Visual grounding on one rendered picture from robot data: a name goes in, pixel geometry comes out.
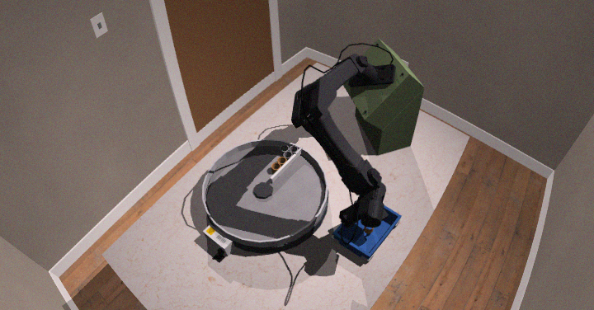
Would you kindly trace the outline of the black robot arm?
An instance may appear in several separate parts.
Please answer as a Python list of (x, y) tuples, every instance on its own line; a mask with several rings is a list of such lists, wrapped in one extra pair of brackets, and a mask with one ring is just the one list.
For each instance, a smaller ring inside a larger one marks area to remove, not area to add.
[(359, 195), (353, 205), (361, 224), (368, 228), (376, 228), (381, 224), (383, 216), (386, 187), (381, 182), (380, 173), (347, 142), (335, 125), (328, 107), (336, 98), (337, 89), (345, 84), (344, 82), (349, 80), (350, 87), (392, 84), (396, 67), (393, 64), (370, 65), (366, 56), (358, 54), (343, 60), (335, 66), (336, 68), (303, 87), (303, 103), (309, 122), (304, 117), (301, 89), (295, 93), (291, 122), (296, 129), (303, 126), (318, 141), (333, 161), (348, 190), (349, 180), (351, 192)]

